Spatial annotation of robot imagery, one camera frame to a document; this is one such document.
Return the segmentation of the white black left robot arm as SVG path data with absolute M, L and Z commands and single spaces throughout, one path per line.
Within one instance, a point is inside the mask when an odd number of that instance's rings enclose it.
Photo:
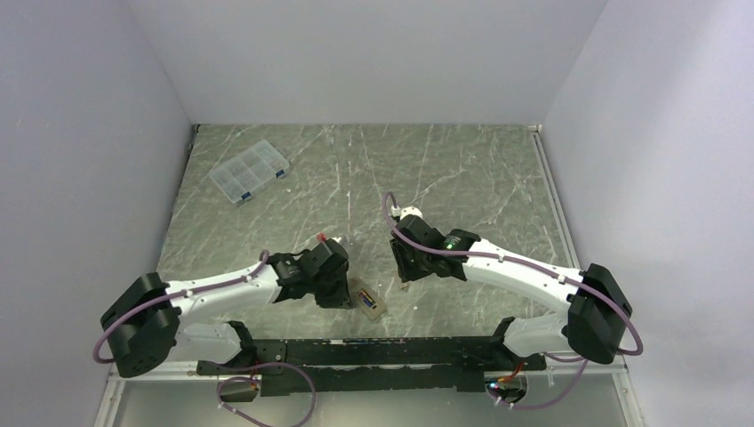
M 146 273 L 101 315 L 92 359 L 115 365 L 123 378 L 182 360 L 242 374 L 256 359 L 251 333 L 241 321 L 210 325 L 208 319 L 307 295 L 322 309 L 348 309 L 348 270 L 346 248 L 327 238 L 298 253 L 264 250 L 255 264 L 209 278 L 165 281 Z

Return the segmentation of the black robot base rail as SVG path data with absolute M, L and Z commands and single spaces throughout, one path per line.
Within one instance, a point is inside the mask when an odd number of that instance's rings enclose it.
M 496 337 L 453 336 L 257 340 L 254 356 L 225 365 L 197 362 L 200 376 L 259 375 L 264 397 L 328 391 L 452 389 L 482 392 L 507 372 L 542 371 L 542 356 L 520 358 Z

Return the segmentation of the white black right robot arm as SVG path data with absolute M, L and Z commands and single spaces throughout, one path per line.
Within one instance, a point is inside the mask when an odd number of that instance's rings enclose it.
M 492 362 L 511 369 L 539 353 L 571 351 L 598 364 L 611 364 L 625 333 L 635 333 L 632 308 L 612 272 L 592 263 L 586 270 L 539 262 L 505 250 L 470 231 L 447 234 L 420 216 L 388 218 L 390 245 L 404 282 L 427 276 L 477 281 L 523 295 L 548 308 L 537 318 L 508 318 L 490 345 Z

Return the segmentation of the white remote control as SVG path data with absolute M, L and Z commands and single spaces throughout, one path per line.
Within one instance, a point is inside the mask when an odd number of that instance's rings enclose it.
M 349 291 L 352 304 L 370 320 L 375 321 L 387 312 L 386 303 L 360 278 L 349 280 Z

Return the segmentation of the clear plastic organizer box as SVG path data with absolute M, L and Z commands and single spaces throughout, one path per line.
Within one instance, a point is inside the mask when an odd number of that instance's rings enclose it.
M 283 179 L 289 168 L 289 161 L 269 141 L 261 140 L 214 167 L 208 176 L 229 202 L 240 205 Z

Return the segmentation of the blue purple battery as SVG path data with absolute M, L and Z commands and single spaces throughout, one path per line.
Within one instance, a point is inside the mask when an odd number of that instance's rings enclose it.
M 359 290 L 357 296 L 368 310 L 374 310 L 377 306 L 377 302 L 365 289 Z

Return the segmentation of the aluminium frame rail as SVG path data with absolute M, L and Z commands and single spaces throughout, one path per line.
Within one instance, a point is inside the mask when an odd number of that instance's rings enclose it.
M 529 125 L 527 130 L 547 185 L 550 205 L 556 216 L 556 224 L 565 250 L 567 263 L 570 267 L 581 267 L 579 257 L 574 247 L 574 241 L 568 227 L 565 211 L 557 193 L 557 187 L 543 147 L 541 125 Z M 627 426 L 644 426 L 644 418 L 638 406 L 636 393 L 630 380 L 630 371 L 626 358 L 623 355 L 619 355 L 616 357 L 614 364 L 617 365 L 617 371 L 612 373 L 612 379 L 616 389 L 617 399 L 621 407 L 623 420 Z

